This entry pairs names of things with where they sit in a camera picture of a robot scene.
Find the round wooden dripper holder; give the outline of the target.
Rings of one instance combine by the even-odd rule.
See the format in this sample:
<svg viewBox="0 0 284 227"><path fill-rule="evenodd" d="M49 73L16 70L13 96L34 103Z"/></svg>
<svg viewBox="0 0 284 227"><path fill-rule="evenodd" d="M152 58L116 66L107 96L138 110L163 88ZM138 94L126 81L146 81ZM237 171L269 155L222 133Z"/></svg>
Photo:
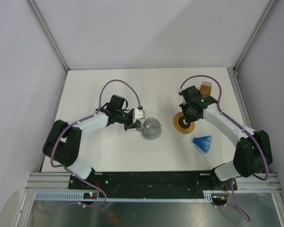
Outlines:
<svg viewBox="0 0 284 227"><path fill-rule="evenodd" d="M175 129L181 134L190 134L195 129L194 122L186 122L182 112L178 112L173 118Z"/></svg>

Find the aluminium frame post left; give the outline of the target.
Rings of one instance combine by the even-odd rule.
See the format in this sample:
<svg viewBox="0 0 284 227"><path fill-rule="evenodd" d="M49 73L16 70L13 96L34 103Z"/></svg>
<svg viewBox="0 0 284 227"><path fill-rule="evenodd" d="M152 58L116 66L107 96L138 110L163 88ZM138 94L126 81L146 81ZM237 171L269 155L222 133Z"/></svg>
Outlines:
<svg viewBox="0 0 284 227"><path fill-rule="evenodd" d="M43 32L45 38L47 39L50 47L52 48L55 56L57 57L59 63L63 67L63 69L68 72L70 70L47 22L44 19L44 16L42 15L37 3L35 0L26 0L26 3L28 7L30 8L33 16L35 17L38 25L40 26L41 31Z"/></svg>

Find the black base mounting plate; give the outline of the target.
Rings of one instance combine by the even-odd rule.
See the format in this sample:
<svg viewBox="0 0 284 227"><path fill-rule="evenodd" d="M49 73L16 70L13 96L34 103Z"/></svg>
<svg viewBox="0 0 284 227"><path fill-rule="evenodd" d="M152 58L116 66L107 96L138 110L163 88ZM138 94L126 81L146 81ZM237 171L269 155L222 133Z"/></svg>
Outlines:
<svg viewBox="0 0 284 227"><path fill-rule="evenodd" d="M109 197L135 198L199 198L204 191L237 190L236 181L220 181L213 170L92 173L85 182L71 176L68 188L91 190L93 185L99 185Z"/></svg>

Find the orange coffee filter box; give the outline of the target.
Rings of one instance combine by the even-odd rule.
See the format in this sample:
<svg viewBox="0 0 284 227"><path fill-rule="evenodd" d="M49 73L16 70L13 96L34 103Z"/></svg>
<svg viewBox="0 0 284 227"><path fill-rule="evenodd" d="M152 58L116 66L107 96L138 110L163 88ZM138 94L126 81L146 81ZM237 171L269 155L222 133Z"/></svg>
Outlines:
<svg viewBox="0 0 284 227"><path fill-rule="evenodd" d="M211 95L212 84L207 81L203 81L198 89L202 95L202 97L207 97Z"/></svg>

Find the aluminium frame post right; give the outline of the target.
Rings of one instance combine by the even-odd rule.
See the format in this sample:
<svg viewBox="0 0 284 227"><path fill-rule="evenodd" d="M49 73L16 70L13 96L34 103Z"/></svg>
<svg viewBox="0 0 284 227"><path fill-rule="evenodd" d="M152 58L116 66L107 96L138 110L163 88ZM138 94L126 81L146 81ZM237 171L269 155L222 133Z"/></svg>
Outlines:
<svg viewBox="0 0 284 227"><path fill-rule="evenodd" d="M266 4L263 12L261 13L255 27L253 28L246 44L244 45L244 48L242 52L240 53L233 69L234 71L238 71L241 67L243 61L247 57L248 53L250 52L251 48L253 47L254 43L256 42L257 38L261 34L263 28L265 27L266 23L268 22L270 16L272 15L275 7L278 4L278 0L269 0Z"/></svg>

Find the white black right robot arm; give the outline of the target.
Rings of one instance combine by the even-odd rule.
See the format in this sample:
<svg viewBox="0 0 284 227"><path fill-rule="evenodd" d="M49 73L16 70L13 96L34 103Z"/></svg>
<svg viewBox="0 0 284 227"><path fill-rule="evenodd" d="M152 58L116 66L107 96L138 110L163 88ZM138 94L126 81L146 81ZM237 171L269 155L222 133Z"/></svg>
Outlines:
<svg viewBox="0 0 284 227"><path fill-rule="evenodd" d="M213 189L219 190L226 180L239 176L253 175L262 181L268 179L272 153L269 135L264 130L255 131L238 123L221 108L219 99L203 97L195 86L180 89L179 95L183 98L180 107L187 123L204 119L235 146L233 160L216 167L215 174L209 177Z"/></svg>

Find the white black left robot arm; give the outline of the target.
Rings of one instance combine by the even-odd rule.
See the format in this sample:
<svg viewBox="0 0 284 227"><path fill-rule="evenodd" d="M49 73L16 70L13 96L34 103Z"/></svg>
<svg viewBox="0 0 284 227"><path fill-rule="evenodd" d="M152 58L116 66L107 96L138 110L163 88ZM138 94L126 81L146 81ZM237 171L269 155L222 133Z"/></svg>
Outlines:
<svg viewBox="0 0 284 227"><path fill-rule="evenodd" d="M91 173L94 169L79 157L81 139L114 123L122 124L125 130L140 129L140 120L145 117L145 111L141 106L131 110L124 109L123 104L127 103L125 98L113 95L95 114L75 124L57 120L45 141L43 154L68 169L71 174L79 176L78 182L83 188L92 188L95 177Z"/></svg>

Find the grey glass carafe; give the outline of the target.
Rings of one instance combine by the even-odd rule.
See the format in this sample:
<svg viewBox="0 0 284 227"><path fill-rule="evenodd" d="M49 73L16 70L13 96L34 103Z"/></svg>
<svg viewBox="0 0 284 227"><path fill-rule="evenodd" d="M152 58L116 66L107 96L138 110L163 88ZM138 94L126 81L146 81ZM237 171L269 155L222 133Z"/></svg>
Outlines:
<svg viewBox="0 0 284 227"><path fill-rule="evenodd" d="M162 125L156 118L147 118L140 128L136 129L146 140L156 140L162 134Z"/></svg>

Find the aluminium frame post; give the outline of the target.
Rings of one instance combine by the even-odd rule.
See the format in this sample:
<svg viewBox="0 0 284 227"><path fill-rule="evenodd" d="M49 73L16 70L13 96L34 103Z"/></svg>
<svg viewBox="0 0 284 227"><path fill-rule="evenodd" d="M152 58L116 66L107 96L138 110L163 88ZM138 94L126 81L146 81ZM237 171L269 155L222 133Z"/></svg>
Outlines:
<svg viewBox="0 0 284 227"><path fill-rule="evenodd" d="M63 67L63 69L68 72L70 70L47 22L44 19L44 16L42 15L37 3L35 0L26 0L26 3L28 7L30 8L33 16L35 17L38 25L40 26L41 31L43 32L45 38L47 39L50 47L52 48L55 56L57 57L59 63Z"/></svg>
<svg viewBox="0 0 284 227"><path fill-rule="evenodd" d="M244 45L244 48L242 52L240 53L233 69L234 71L238 71L241 67L243 61L247 57L248 53L250 52L251 48L253 47L254 43L256 42L257 38L261 34L263 28L265 27L266 23L268 22L270 16L272 15L275 7L278 4L278 0L269 0L266 4L263 12L261 13L255 27L253 28L246 44Z"/></svg>

